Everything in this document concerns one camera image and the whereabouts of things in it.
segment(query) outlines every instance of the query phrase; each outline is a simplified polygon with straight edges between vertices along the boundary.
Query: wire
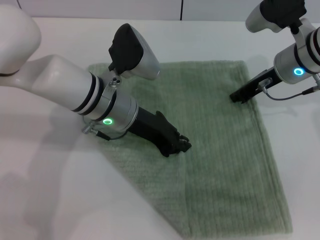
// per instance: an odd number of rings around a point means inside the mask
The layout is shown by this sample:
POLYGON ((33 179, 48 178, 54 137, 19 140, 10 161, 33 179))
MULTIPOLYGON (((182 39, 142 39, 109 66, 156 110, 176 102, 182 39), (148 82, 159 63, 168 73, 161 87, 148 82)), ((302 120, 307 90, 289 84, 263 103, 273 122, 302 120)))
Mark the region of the wire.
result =
POLYGON ((269 93, 267 93, 267 92, 265 92, 265 95, 267 95, 270 99, 275 100, 275 101, 285 101, 285 100, 289 100, 289 99, 293 99, 295 97, 301 96, 302 92, 299 94, 290 96, 290 97, 286 97, 286 98, 274 98, 274 97, 270 96, 269 93))
POLYGON ((128 131, 125 131, 124 134, 120 135, 120 136, 117 136, 117 137, 114 137, 114 138, 111 138, 109 137, 107 134, 104 134, 103 132, 101 131, 97 131, 96 133, 96 136, 99 137, 99 138, 102 138, 104 140, 107 140, 107 141, 112 141, 112 140, 118 140, 118 139, 121 139, 123 138, 126 134, 127 134, 128 131))

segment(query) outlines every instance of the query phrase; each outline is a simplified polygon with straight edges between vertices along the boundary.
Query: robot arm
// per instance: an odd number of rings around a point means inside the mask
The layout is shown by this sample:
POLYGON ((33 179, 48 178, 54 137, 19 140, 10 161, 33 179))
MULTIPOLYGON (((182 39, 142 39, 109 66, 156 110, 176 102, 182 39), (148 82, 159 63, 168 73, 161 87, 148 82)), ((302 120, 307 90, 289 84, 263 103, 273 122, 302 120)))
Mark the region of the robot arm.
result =
POLYGON ((0 23, 0 86, 23 89, 85 116, 90 119, 85 133, 109 140, 95 125, 119 133, 130 131, 154 143, 165 157, 191 147, 160 112, 147 112, 119 89, 122 77, 153 80, 160 72, 149 45, 129 24, 116 32, 109 49, 112 64, 101 78, 58 55, 27 61, 39 47, 41 33, 20 9, 0 5, 0 23))
POLYGON ((265 70, 249 81, 242 88, 230 95, 233 102, 245 103, 255 95, 264 92, 273 100, 288 100, 300 95, 314 93, 320 88, 320 33, 306 19, 304 0, 264 0, 246 20, 250 32, 271 29, 278 33, 289 27, 295 44, 279 52, 274 58, 274 66, 265 70), (278 83, 296 84, 313 77, 317 86, 295 96, 273 98, 268 88, 278 83))

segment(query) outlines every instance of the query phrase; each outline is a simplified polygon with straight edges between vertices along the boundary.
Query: white table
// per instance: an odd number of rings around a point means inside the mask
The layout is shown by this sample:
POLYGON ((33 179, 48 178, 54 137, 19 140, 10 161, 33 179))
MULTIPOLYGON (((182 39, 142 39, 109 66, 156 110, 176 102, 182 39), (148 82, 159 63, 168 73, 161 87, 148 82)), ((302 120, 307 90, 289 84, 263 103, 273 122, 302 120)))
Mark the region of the white table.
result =
MULTIPOLYGON (((31 58, 59 54, 83 68, 111 61, 108 49, 126 22, 144 36, 160 62, 244 60, 252 77, 294 42, 288 29, 252 34, 243 22, 35 20, 42 43, 31 58)), ((287 97, 313 85, 313 79, 281 83, 269 92, 287 97)), ((294 233, 249 239, 318 239, 320 94, 284 102, 263 94, 256 99, 294 233)), ((95 140, 80 133, 81 126, 79 116, 63 107, 0 87, 0 240, 181 239, 98 151, 95 140)))

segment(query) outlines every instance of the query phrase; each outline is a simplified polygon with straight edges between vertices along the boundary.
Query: towel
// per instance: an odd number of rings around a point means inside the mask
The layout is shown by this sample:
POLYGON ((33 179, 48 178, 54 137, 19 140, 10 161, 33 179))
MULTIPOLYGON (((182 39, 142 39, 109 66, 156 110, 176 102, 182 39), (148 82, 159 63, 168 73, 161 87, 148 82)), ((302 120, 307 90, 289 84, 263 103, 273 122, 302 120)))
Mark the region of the towel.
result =
MULTIPOLYGON (((107 67, 89 71, 99 76, 107 67)), ((186 239, 292 231, 257 104, 229 98, 248 80, 243 61, 164 63, 158 79, 132 77, 121 87, 140 107, 162 112, 192 148, 166 158, 130 132, 114 141, 98 138, 113 164, 186 239)))

